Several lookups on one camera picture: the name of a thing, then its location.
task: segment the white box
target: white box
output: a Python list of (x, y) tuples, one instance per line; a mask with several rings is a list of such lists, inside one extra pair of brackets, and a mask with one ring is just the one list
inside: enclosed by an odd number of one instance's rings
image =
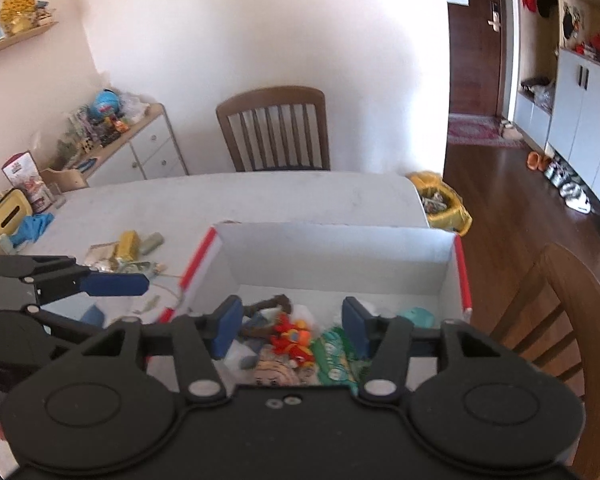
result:
[[(458, 235), (428, 228), (222, 223), (211, 228), (181, 280), (173, 316), (209, 314), (229, 295), (244, 304), (286, 294), (326, 330), (354, 296), (387, 316), (413, 307), (469, 321), (469, 292)], [(411, 360), (410, 387), (435, 373), (435, 360)], [(160, 376), (151, 367), (152, 374)]]

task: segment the doormat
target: doormat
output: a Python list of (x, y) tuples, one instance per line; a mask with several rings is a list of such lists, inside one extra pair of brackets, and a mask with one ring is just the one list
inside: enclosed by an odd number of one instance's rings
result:
[(524, 140), (507, 140), (500, 135), (500, 120), (495, 117), (449, 115), (449, 144), (495, 146), (497, 148), (526, 148)]

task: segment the dark wooden floor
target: dark wooden floor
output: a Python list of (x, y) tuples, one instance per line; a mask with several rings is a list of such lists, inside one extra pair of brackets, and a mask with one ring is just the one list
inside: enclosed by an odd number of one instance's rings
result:
[[(527, 150), (449, 145), (445, 182), (464, 199), (474, 224), (462, 239), (474, 300), (472, 323), (489, 333), (518, 289), (518, 283), (544, 245), (567, 247), (600, 281), (600, 235), (591, 216), (572, 211), (539, 171), (526, 168)], [(517, 342), (549, 313), (554, 303), (541, 298), (521, 319)], [(570, 329), (561, 319), (545, 340), (528, 351), (535, 358)], [(578, 359), (576, 344), (552, 369), (559, 374)], [(570, 385), (582, 394), (582, 375)]]

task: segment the red and yellow toy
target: red and yellow toy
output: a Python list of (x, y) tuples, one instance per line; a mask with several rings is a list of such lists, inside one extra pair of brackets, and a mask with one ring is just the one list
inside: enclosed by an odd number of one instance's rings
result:
[(309, 350), (311, 332), (303, 320), (299, 319), (293, 324), (289, 321), (289, 316), (281, 312), (273, 329), (280, 334), (271, 336), (276, 354), (287, 354), (298, 367), (312, 366), (315, 363), (314, 354)]

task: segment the yellow plastic bag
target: yellow plastic bag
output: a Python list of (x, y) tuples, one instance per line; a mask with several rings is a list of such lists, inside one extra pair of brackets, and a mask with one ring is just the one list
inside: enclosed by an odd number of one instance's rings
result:
[(469, 232), (473, 222), (471, 215), (462, 204), (462, 198), (451, 187), (442, 182), (442, 177), (432, 171), (421, 171), (407, 175), (418, 190), (420, 197), (431, 198), (440, 192), (447, 210), (441, 213), (427, 214), (430, 227), (455, 231), (460, 236)]

